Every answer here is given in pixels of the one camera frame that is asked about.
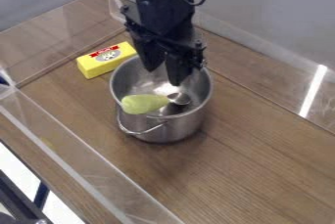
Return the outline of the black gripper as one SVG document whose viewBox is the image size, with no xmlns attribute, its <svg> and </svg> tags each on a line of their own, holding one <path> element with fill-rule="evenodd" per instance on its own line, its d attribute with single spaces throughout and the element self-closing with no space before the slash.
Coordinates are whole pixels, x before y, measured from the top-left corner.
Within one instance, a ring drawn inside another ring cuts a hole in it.
<svg viewBox="0 0 335 224">
<path fill-rule="evenodd" d="M 167 78 L 179 86 L 202 62 L 202 42 L 195 37 L 195 7 L 205 0 L 135 0 L 120 9 L 144 69 L 164 61 Z"/>
</svg>

